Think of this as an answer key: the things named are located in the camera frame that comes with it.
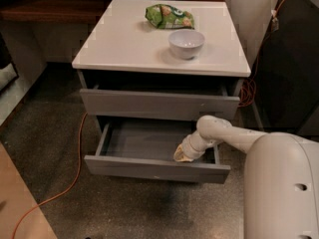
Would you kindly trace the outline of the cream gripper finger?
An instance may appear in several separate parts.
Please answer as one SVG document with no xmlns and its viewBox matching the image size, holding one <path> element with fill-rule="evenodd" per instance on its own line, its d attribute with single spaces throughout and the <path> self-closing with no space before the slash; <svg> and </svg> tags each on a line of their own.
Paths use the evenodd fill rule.
<svg viewBox="0 0 319 239">
<path fill-rule="evenodd" d="M 189 156 L 188 149 L 184 148 L 181 144 L 175 150 L 173 159 L 177 162 L 192 162 L 192 158 Z"/>
</svg>

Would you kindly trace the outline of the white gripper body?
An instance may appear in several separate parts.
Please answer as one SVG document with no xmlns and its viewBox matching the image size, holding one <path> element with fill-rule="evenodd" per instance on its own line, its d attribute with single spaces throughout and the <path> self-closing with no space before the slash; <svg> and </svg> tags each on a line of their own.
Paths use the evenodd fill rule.
<svg viewBox="0 0 319 239">
<path fill-rule="evenodd" d="M 215 145 L 217 145 L 216 139 L 204 138 L 196 130 L 182 141 L 182 155 L 186 159 L 199 159 L 207 149 Z"/>
</svg>

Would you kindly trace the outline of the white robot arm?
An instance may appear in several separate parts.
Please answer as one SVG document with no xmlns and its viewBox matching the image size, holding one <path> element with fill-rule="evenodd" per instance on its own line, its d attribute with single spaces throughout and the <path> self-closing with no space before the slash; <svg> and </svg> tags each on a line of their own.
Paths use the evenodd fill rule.
<svg viewBox="0 0 319 239">
<path fill-rule="evenodd" d="M 319 143 L 203 116 L 173 159 L 194 161 L 222 142 L 246 154 L 244 239 L 319 239 Z"/>
</svg>

